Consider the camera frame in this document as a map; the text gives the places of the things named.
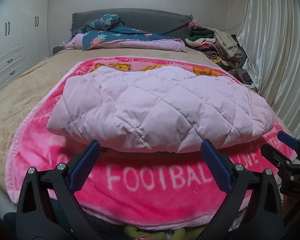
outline metal screw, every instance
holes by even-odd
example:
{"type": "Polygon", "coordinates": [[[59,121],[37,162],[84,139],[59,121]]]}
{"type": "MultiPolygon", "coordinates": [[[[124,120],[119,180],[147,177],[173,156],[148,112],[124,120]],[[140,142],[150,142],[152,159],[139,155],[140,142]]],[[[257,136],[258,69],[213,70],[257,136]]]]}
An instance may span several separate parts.
{"type": "Polygon", "coordinates": [[[57,166],[58,170],[64,170],[65,168],[65,163],[60,163],[58,166],[57,166]]]}
{"type": "Polygon", "coordinates": [[[235,166],[235,168],[236,168],[237,171],[242,171],[244,169],[244,167],[241,164],[237,164],[235,166]]]}
{"type": "Polygon", "coordinates": [[[272,174],[272,171],[270,169],[266,169],[265,172],[268,174],[268,175],[271,175],[272,174]]]}
{"type": "Polygon", "coordinates": [[[28,173],[29,173],[29,174],[32,174],[32,173],[34,173],[34,172],[35,172],[35,168],[33,168],[33,167],[28,169],[28,173]]]}

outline beige bedspread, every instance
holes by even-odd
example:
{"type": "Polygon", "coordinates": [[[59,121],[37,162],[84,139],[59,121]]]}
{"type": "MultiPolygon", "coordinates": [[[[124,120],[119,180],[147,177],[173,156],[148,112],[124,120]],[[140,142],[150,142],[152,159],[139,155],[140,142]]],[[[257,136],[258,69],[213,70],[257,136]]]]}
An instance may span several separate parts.
{"type": "Polygon", "coordinates": [[[5,160],[14,132],[32,108],[78,62],[96,57],[114,56],[178,59],[219,68],[204,54],[192,49],[187,49],[187,53],[149,49],[97,49],[84,52],[64,50],[40,62],[0,91],[0,188],[6,192],[5,160]]]}

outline gray headboard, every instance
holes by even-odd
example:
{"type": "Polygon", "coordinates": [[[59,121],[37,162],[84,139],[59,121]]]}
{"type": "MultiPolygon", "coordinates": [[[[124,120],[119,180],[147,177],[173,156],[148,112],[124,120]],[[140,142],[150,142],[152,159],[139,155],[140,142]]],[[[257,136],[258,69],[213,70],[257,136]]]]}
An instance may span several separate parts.
{"type": "Polygon", "coordinates": [[[89,12],[74,13],[72,15],[72,33],[86,22],[95,20],[105,14],[116,14],[126,23],[126,27],[184,40],[188,37],[188,24],[192,15],[182,15],[150,9],[103,9],[89,12]]]}

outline white curtain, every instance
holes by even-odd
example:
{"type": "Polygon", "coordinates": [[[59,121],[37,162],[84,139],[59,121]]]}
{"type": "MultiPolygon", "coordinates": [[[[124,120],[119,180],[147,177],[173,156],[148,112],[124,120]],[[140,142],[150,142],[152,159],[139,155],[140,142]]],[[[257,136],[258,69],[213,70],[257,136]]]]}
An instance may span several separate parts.
{"type": "Polygon", "coordinates": [[[238,40],[259,94],[300,138],[300,0],[247,0],[238,40]]]}

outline blue textured pad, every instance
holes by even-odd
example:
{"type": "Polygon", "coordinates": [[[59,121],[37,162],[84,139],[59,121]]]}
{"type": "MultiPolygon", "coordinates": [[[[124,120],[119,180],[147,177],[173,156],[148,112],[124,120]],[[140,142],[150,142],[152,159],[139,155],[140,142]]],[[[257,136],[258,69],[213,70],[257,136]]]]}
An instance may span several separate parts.
{"type": "Polygon", "coordinates": [[[200,151],[202,158],[206,162],[208,169],[217,183],[218,188],[228,194],[231,191],[232,186],[231,175],[226,166],[222,163],[215,150],[206,140],[201,143],[200,151]]]}
{"type": "Polygon", "coordinates": [[[70,175],[69,189],[71,192],[74,193],[82,189],[99,156],[100,143],[95,141],[70,175]]]}
{"type": "Polygon", "coordinates": [[[299,148],[298,140],[286,134],[284,131],[279,131],[277,133],[277,138],[293,150],[297,150],[299,148]]]}

